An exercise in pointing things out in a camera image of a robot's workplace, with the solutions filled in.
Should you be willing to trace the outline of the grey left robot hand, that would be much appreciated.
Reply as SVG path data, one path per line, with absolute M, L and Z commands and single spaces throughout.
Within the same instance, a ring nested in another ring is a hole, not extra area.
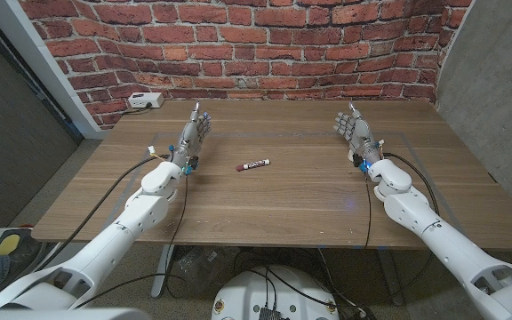
M 201 112 L 200 102 L 197 101 L 172 150 L 171 162 L 178 165 L 185 175 L 197 168 L 198 155 L 210 131 L 211 117 L 207 112 Z

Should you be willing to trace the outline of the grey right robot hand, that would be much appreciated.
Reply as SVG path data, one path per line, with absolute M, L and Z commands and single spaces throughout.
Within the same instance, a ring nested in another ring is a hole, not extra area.
M 380 144 L 352 101 L 348 108 L 349 114 L 339 112 L 333 129 L 348 143 L 348 160 L 361 172 L 368 173 L 371 166 L 382 159 Z

